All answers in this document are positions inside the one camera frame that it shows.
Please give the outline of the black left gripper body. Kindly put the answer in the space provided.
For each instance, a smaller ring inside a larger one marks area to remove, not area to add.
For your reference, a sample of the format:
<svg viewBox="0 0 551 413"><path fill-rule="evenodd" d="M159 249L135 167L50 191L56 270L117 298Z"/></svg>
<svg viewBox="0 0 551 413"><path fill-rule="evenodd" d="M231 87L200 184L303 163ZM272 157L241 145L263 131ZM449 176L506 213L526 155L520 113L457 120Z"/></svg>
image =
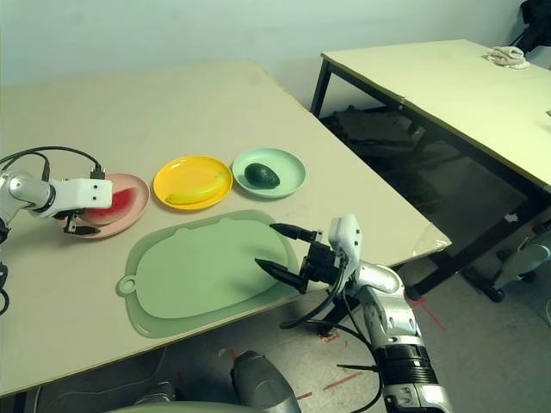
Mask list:
<svg viewBox="0 0 551 413"><path fill-rule="evenodd" d="M79 226L77 221L84 214L84 209L76 209L65 212L65 227L64 233L69 234L84 234L86 232L85 226Z"/></svg>

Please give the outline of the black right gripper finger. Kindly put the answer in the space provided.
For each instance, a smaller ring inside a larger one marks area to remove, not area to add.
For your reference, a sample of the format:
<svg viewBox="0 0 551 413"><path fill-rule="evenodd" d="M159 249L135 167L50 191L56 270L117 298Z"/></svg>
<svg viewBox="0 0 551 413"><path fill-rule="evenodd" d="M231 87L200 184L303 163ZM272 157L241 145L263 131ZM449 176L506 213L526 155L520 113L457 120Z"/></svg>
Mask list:
<svg viewBox="0 0 551 413"><path fill-rule="evenodd" d="M288 271L288 269L276 262L264 259L255 259L256 264L267 274L276 280L291 286L297 292L304 294L307 290L308 280Z"/></svg>
<svg viewBox="0 0 551 413"><path fill-rule="evenodd" d="M301 240L307 243L317 242L321 239L319 231L309 231L297 225L273 223L269 225L274 231L293 240Z"/></svg>

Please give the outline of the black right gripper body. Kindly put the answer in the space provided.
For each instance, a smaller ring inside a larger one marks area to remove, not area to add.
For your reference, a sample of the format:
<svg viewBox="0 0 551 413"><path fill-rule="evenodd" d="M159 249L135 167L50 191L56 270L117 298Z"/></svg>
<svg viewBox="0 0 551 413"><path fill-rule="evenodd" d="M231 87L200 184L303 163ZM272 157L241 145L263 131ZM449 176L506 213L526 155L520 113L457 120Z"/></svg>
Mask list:
<svg viewBox="0 0 551 413"><path fill-rule="evenodd" d="M300 229L299 239L310 243L307 255L300 266L299 277L302 279L300 293L305 293L308 282L324 282L336 286L340 276L340 268L336 264L337 255L330 246L319 241L321 233Z"/></svg>

